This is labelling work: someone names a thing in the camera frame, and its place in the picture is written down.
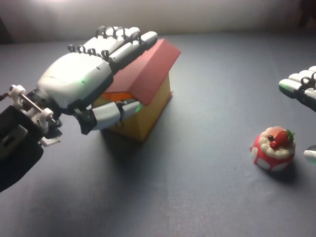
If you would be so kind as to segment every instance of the strawberry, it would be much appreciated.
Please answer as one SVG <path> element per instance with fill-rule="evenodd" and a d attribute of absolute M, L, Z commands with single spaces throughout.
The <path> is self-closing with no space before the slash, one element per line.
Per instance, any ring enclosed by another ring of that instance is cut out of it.
<path fill-rule="evenodd" d="M 294 133 L 290 130 L 280 131 L 274 140 L 270 143 L 273 150 L 277 150 L 281 146 L 288 146 L 294 141 Z"/>

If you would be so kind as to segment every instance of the toy house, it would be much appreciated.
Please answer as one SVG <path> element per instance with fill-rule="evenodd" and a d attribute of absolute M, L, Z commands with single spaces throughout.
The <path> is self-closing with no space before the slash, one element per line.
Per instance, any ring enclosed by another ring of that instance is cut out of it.
<path fill-rule="evenodd" d="M 170 42 L 159 39 L 114 76 L 114 82 L 92 106 L 134 98 L 142 107 L 124 120 L 123 126 L 117 124 L 110 130 L 138 141 L 147 138 L 172 95 L 169 71 L 179 55 L 180 51 Z"/>

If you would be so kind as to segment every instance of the white frosting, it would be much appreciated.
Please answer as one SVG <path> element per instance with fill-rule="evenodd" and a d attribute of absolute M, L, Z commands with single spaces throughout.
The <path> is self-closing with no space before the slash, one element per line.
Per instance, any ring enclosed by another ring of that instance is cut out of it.
<path fill-rule="evenodd" d="M 277 150 L 273 150 L 270 147 L 270 141 L 268 140 L 268 134 L 271 127 L 267 128 L 266 131 L 261 133 L 259 138 L 259 144 L 261 150 L 269 157 L 276 158 L 276 159 L 286 159 L 289 158 L 290 155 L 295 153 L 295 143 L 287 148 L 279 147 Z"/>

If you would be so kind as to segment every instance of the white wall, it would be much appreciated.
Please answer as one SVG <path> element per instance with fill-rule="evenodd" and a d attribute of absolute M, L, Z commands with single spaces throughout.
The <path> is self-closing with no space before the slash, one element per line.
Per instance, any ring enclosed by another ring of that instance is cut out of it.
<path fill-rule="evenodd" d="M 87 39 L 100 25 L 160 34 L 295 26 L 299 0 L 0 0 L 17 42 Z"/>

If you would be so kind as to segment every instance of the gray table surface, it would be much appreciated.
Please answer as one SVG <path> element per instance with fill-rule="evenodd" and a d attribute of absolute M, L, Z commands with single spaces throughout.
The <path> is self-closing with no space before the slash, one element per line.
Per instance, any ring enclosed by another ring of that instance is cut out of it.
<path fill-rule="evenodd" d="M 75 118 L 62 117 L 62 143 L 0 194 L 1 237 L 316 235 L 316 166 L 303 157 L 316 144 L 316 113 L 278 90 L 316 65 L 316 35 L 166 38 L 182 54 L 170 72 L 174 96 L 148 140 L 84 136 Z M 34 89 L 67 45 L 0 46 L 1 91 Z M 260 170 L 249 152 L 275 125 L 297 142 L 285 177 Z"/>

